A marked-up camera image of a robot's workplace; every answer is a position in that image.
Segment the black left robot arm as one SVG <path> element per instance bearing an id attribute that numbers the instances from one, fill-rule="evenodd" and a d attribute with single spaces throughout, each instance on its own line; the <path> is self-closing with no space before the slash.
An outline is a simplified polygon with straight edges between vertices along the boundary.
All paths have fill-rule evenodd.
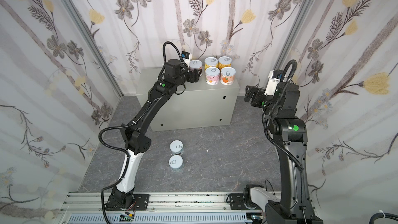
<path id="1" fill-rule="evenodd" d="M 102 129 L 98 134 L 99 142 L 112 150 L 125 154 L 123 168 L 119 179 L 101 189 L 101 207 L 106 223 L 109 223 L 107 210 L 130 210 L 134 208 L 135 179 L 139 164 L 144 153 L 151 145 L 151 139 L 146 132 L 159 110 L 167 103 L 179 86 L 186 83 L 197 83 L 202 74 L 201 69 L 189 69 L 191 54 L 186 51 L 177 51 L 176 59 L 166 59 L 167 45 L 176 48 L 171 41 L 166 41 L 162 46 L 163 66 L 158 74 L 158 79 L 148 91 L 148 98 L 138 114 L 128 123 L 115 127 Z M 103 134 L 111 130 L 120 130 L 125 146 L 123 148 L 107 144 Z"/>

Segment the grey metal cabinet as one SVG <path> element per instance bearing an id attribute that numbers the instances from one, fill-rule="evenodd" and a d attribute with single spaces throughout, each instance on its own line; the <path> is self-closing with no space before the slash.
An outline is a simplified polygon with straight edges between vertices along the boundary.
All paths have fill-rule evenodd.
<path id="1" fill-rule="evenodd" d="M 168 131 L 229 125 L 239 84 L 211 86 L 204 76 L 197 83 L 186 83 L 183 94 L 173 94 L 152 120 L 151 130 Z"/>

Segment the blue label can lower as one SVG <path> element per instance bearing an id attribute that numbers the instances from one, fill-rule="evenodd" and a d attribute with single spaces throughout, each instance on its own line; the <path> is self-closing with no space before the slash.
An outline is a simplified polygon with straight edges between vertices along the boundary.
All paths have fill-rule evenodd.
<path id="1" fill-rule="evenodd" d="M 183 168 L 183 158 L 180 155 L 173 155 L 169 159 L 169 166 L 170 168 L 178 172 Z"/>

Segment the blue label can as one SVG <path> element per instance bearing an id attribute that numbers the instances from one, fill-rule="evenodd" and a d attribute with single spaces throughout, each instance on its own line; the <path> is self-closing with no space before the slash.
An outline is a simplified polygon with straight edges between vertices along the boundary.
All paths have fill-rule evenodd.
<path id="1" fill-rule="evenodd" d="M 183 158 L 180 155 L 173 155 L 169 159 L 169 166 L 170 168 L 178 172 L 183 168 Z"/>
<path id="2" fill-rule="evenodd" d="M 174 140 L 170 144 L 170 150 L 172 155 L 182 155 L 183 154 L 183 143 L 180 140 Z"/>

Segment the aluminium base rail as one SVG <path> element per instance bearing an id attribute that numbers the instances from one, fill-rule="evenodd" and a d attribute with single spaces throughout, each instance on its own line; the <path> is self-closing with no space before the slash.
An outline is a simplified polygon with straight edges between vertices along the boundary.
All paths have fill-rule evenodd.
<path id="1" fill-rule="evenodd" d="M 149 194 L 149 203 L 143 213 L 182 213 L 182 212 L 262 212 L 255 210 L 231 210 L 226 203 L 229 194 L 236 192 L 139 192 Z M 60 213 L 102 213 L 99 193 L 69 193 L 61 206 Z"/>

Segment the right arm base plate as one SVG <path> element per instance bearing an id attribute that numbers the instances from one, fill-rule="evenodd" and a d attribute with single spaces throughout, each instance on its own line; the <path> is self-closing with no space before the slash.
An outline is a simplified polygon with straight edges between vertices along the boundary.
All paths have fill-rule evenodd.
<path id="1" fill-rule="evenodd" d="M 230 205 L 231 210 L 259 209 L 257 205 L 247 203 L 243 193 L 229 194 L 226 198 L 226 203 Z"/>

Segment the pink label can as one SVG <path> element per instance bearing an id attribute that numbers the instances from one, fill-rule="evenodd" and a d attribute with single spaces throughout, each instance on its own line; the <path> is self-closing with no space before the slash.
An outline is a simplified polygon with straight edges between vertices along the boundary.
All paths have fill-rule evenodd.
<path id="1" fill-rule="evenodd" d="M 209 67 L 205 70 L 205 81 L 208 85 L 217 85 L 220 81 L 220 69 L 217 67 Z"/>

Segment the purple label can front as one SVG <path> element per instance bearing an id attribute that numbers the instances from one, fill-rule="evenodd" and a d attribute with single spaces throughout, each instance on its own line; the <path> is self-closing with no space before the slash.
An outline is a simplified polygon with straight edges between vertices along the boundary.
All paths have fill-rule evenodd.
<path id="1" fill-rule="evenodd" d="M 200 60 L 191 60 L 189 64 L 189 69 L 191 71 L 195 69 L 202 69 L 203 63 Z"/>

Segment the orange persimmon label can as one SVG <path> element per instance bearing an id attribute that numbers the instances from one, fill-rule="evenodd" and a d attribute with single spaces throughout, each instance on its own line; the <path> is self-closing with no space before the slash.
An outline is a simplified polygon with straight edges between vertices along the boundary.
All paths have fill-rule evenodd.
<path id="1" fill-rule="evenodd" d="M 236 70 L 232 67 L 224 67 L 220 71 L 221 73 L 221 83 L 223 85 L 229 86 L 234 83 Z"/>

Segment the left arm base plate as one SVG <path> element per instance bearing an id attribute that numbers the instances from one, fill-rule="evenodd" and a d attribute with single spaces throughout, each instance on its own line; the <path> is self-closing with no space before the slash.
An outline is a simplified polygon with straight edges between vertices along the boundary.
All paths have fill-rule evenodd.
<path id="1" fill-rule="evenodd" d="M 110 195 L 105 202 L 105 209 L 109 211 L 146 211 L 149 197 L 149 194 Z"/>

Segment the blue label can upper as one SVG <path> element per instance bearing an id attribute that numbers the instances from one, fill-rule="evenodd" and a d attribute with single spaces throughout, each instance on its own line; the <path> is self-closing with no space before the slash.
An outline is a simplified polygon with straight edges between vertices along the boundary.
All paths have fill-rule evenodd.
<path id="1" fill-rule="evenodd" d="M 180 140 L 174 140 L 170 144 L 170 150 L 172 155 L 182 155 L 183 154 L 183 143 Z"/>

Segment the yellow white label can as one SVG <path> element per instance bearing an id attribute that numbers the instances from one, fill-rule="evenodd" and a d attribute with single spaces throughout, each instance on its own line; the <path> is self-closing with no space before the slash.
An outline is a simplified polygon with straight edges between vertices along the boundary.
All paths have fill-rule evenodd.
<path id="1" fill-rule="evenodd" d="M 218 59 L 215 57 L 208 57 L 204 60 L 204 62 L 205 62 L 205 69 L 208 69 L 209 67 L 218 68 Z"/>

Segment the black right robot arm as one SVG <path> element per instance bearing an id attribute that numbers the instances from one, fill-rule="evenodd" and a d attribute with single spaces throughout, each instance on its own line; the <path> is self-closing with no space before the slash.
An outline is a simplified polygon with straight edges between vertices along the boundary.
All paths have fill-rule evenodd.
<path id="1" fill-rule="evenodd" d="M 261 108 L 266 139 L 276 148 L 280 164 L 282 191 L 280 200 L 261 187 L 245 189 L 248 207 L 263 210 L 267 224 L 322 224 L 312 205 L 306 172 L 307 127 L 296 116 L 300 97 L 293 81 L 297 62 L 291 60 L 283 70 L 270 72 L 266 88 L 246 86 L 245 102 Z"/>

